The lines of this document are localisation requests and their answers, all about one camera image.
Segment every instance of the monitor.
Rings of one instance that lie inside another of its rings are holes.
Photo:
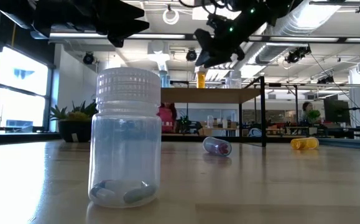
[[[324,100],[325,120],[330,122],[350,123],[348,102],[341,100]]]

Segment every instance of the jar lid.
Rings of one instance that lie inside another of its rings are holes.
[[[139,68],[109,68],[98,74],[96,102],[139,101],[160,105],[160,78]]]

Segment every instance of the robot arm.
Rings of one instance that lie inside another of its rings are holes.
[[[135,20],[144,16],[142,9],[120,0],[38,0],[35,7],[28,0],[0,0],[0,11],[39,38],[49,38],[53,28],[90,30],[107,35],[115,47],[149,28],[148,22]]]

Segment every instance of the yellow bottle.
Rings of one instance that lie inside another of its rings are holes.
[[[316,149],[319,146],[319,140],[313,137],[293,139],[290,145],[294,150]]]
[[[206,72],[199,71],[199,72],[197,73],[197,75],[198,75],[198,82],[196,83],[196,87],[197,87],[197,88],[205,88]]]

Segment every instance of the table surface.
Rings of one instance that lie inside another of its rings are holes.
[[[157,200],[108,209],[88,200],[89,144],[0,146],[1,223],[360,223],[360,149],[293,151],[163,142]]]
[[[161,102],[244,103],[260,95],[260,89],[161,88]]]

